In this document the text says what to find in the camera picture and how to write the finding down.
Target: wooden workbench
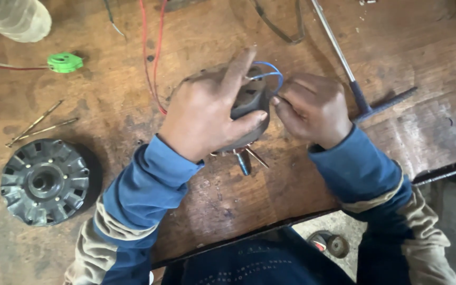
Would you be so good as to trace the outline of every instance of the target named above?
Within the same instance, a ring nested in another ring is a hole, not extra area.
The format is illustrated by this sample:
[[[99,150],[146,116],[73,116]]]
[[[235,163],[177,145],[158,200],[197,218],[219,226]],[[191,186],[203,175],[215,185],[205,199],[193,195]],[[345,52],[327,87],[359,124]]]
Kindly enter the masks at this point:
[[[290,34],[296,31],[293,1],[260,1]],[[82,143],[104,166],[107,185],[127,165],[137,140],[149,141],[163,120],[149,99],[141,54],[141,17],[136,0],[111,0],[119,35],[101,0],[48,0],[53,27],[34,44],[0,36],[0,61],[43,64],[47,55],[78,50],[85,67],[71,74],[49,70],[0,70],[0,178],[12,151],[4,144],[59,99],[43,125],[80,117],[46,133]],[[456,161],[456,7],[446,0],[321,1],[347,61],[369,102],[418,86],[418,93],[361,127],[411,177]],[[155,49],[159,6],[147,1],[149,53]],[[229,61],[245,46],[259,46],[283,74],[309,72],[346,82],[339,61],[307,2],[306,38],[288,46],[257,16],[247,0],[207,0],[166,14],[158,90],[164,105],[180,80]],[[357,114],[346,94],[352,116]],[[271,113],[269,129],[254,149],[270,165],[253,161],[243,177],[234,157],[208,157],[191,180],[181,206],[161,223],[154,260],[255,230],[277,221],[336,207],[319,173],[305,156],[304,141],[289,136]],[[72,262],[81,223],[92,210],[53,227],[29,227],[11,217],[0,197],[0,284],[60,284]]]

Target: blue wire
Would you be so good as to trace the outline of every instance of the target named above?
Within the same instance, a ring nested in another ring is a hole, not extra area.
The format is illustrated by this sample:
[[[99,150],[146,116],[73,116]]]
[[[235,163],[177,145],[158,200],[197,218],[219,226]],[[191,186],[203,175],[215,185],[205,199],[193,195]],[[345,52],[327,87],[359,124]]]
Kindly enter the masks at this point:
[[[253,77],[251,77],[251,79],[258,79],[258,78],[262,78],[262,77],[269,76],[269,75],[277,75],[278,76],[277,88],[273,91],[274,94],[277,94],[279,89],[281,89],[281,87],[283,86],[283,81],[284,81],[283,74],[273,64],[271,64],[269,62],[266,62],[266,61],[254,61],[253,64],[263,64],[263,65],[271,67],[271,68],[273,68],[275,70],[275,72],[264,73],[264,74],[253,76]]]

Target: green plastic part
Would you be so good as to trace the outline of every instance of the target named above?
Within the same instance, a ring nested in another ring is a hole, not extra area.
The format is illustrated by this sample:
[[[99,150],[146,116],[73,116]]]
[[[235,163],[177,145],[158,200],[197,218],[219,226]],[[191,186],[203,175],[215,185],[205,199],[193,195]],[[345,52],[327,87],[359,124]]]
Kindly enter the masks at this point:
[[[50,70],[58,73],[70,73],[84,66],[82,58],[69,52],[49,55],[47,64]]]

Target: t-handle wrench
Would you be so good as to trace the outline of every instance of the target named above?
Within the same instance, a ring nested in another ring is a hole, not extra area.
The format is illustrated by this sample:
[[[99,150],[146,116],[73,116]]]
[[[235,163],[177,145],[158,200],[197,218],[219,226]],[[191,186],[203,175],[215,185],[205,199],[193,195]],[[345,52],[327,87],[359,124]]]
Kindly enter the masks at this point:
[[[343,52],[340,50],[339,43],[335,39],[332,29],[330,29],[330,26],[328,25],[328,22],[326,21],[325,15],[323,14],[323,9],[318,4],[318,0],[311,0],[311,1],[313,2],[314,9],[316,9],[316,12],[318,12],[318,16],[320,18],[321,23],[323,24],[323,27],[325,28],[326,34],[330,38],[333,48],[335,49],[337,56],[339,56],[339,59],[340,59],[341,63],[343,64],[344,71],[346,72],[346,75],[348,76],[348,78],[350,80],[351,91],[353,92],[353,95],[355,96],[355,102],[358,106],[358,109],[360,110],[360,114],[354,120],[352,120],[353,123],[355,123],[355,124],[360,123],[360,122],[364,121],[365,119],[369,118],[370,116],[372,116],[376,113],[379,113],[383,110],[386,110],[386,109],[390,108],[391,106],[398,104],[398,103],[402,102],[403,100],[406,100],[415,94],[415,91],[418,89],[418,87],[413,87],[407,91],[404,91],[401,94],[396,95],[392,99],[390,99],[386,102],[383,102],[374,108],[371,107],[365,100],[362,89],[360,88],[360,85],[358,85],[358,82],[356,81],[355,76],[351,72],[350,66],[348,65],[348,62],[346,61],[346,58],[344,57]]]

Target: hand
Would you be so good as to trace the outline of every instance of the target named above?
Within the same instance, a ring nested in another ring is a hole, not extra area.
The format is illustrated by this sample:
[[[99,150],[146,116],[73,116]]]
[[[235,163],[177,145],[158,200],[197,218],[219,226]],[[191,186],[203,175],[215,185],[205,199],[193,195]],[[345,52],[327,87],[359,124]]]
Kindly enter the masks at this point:
[[[270,102],[288,132],[325,149],[338,145],[351,132],[353,124],[339,82],[296,74],[286,83],[279,92],[282,98],[276,96]]]
[[[255,55],[256,48],[245,49],[225,74],[184,80],[170,102],[159,138],[182,157],[198,162],[258,127],[268,115],[265,111],[254,111],[237,120],[230,118]]]

